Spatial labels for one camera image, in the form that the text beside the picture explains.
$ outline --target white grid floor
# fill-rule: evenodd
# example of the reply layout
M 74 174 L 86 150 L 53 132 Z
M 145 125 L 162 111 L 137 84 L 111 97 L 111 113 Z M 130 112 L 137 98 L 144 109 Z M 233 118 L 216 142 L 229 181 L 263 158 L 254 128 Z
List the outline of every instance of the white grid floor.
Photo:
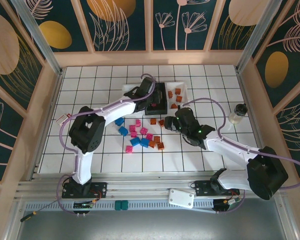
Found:
M 59 125 L 55 119 L 62 114 L 76 114 L 83 106 L 98 108 L 122 96 L 122 86 L 141 83 L 140 76 L 149 73 L 159 82 L 185 82 L 188 99 L 209 97 L 221 103 L 228 116 L 238 103 L 243 102 L 238 79 L 232 65 L 140 65 L 140 66 L 78 66 L 68 67 L 59 93 L 55 113 L 51 120 L 38 173 L 70 173 L 74 170 L 74 155 L 64 150 L 59 142 Z M 219 127 L 222 112 L 210 102 L 192 103 L 190 106 L 200 124 Z M 157 120 L 166 115 L 156 116 Z M 192 172 L 217 171 L 226 167 L 241 170 L 236 163 L 215 152 L 205 151 L 187 144 L 180 134 L 157 125 L 150 125 L 150 118 L 143 116 L 142 126 L 154 136 L 160 136 L 164 150 L 140 145 L 133 147 L 133 153 L 125 153 L 131 137 L 119 134 L 119 127 L 109 124 L 102 142 L 92 160 L 92 173 L 121 172 Z M 135 118 L 126 118 L 124 126 L 135 124 Z M 63 132 L 63 139 L 70 146 L 67 136 L 69 126 Z M 240 143 L 256 147 L 249 117 L 238 125 L 227 120 L 221 131 Z

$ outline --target glass jar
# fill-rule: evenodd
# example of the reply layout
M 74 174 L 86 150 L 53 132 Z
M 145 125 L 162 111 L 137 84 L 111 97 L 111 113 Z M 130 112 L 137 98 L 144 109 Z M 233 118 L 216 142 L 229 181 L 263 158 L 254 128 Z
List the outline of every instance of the glass jar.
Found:
M 238 124 L 241 122 L 241 120 L 244 118 L 244 116 L 247 114 L 248 108 L 246 104 L 238 104 L 235 106 L 235 109 L 233 112 L 230 113 L 229 115 L 229 121 L 232 124 Z

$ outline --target bottle cap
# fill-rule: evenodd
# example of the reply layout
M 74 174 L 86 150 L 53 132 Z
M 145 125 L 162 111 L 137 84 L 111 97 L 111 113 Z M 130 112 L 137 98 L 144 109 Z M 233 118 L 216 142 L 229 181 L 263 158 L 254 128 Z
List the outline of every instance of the bottle cap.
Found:
M 235 106 L 234 113 L 240 117 L 244 117 L 248 112 L 246 104 L 238 104 Z

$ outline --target decorative wallpaper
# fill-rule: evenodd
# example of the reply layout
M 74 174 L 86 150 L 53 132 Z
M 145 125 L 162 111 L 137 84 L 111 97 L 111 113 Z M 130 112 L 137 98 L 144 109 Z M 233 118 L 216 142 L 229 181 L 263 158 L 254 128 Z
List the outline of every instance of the decorative wallpaper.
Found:
M 291 157 L 300 161 L 300 94 L 281 110 L 276 118 Z M 300 177 L 300 166 L 295 167 Z
M 300 0 L 296 0 L 256 63 L 272 106 L 300 81 Z
M 243 50 L 269 0 L 226 0 L 211 50 Z
M 154 0 L 153 50 L 203 50 L 215 0 Z
M 80 0 L 95 51 L 146 50 L 143 0 Z
M 274 15 L 274 17 L 273 17 L 271 23 L 269 24 L 267 30 L 266 30 L 265 33 L 264 33 L 262 39 L 260 40 L 259 44 L 256 46 L 256 48 L 255 48 L 255 50 L 254 50 L 254 52 L 253 52 L 253 54 L 252 54 L 252 57 L 253 57 L 253 58 L 257 55 L 257 53 L 258 53 L 260 47 L 262 46 L 262 44 L 263 44 L 264 41 L 265 41 L 265 38 L 267 37 L 268 33 L 270 32 L 270 30 L 271 30 L 272 27 L 274 26 L 275 22 L 277 21 L 277 18 L 279 17 L 279 15 L 280 15 L 282 9 L 284 8 L 284 6 L 286 5 L 287 2 L 288 2 L 288 0 L 282 0 L 282 2 L 281 2 L 281 4 L 280 4 L 280 7 L 279 7 L 278 11 L 277 11 L 276 14 Z
M 53 52 L 88 51 L 70 0 L 24 1 Z
M 42 65 L 0 4 L 0 86 L 28 108 Z
M 23 117 L 0 98 L 0 181 L 23 122 Z

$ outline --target pink block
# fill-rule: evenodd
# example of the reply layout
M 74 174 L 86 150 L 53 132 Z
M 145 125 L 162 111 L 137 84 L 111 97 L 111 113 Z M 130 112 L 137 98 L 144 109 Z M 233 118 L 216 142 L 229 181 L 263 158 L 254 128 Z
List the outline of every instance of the pink block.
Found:
M 141 130 L 140 130 L 140 133 L 141 133 L 142 135 L 146 135 L 147 132 L 148 132 L 148 129 L 146 129 L 145 127 L 141 128 Z
M 136 131 L 136 125 L 129 125 L 129 130 L 130 130 L 130 132 L 135 132 Z
M 148 133 L 145 138 L 148 139 L 148 140 L 150 140 L 150 141 L 152 141 L 153 136 L 154 135 L 152 133 Z
M 126 146 L 126 147 L 125 147 L 125 152 L 126 152 L 127 154 L 131 154 L 131 153 L 133 152 L 133 147 L 132 147 L 132 146 Z
M 131 131 L 130 135 L 132 138 L 136 138 L 137 137 L 137 132 L 136 131 Z
M 141 127 L 141 121 L 139 119 L 135 120 L 135 126 L 136 127 Z

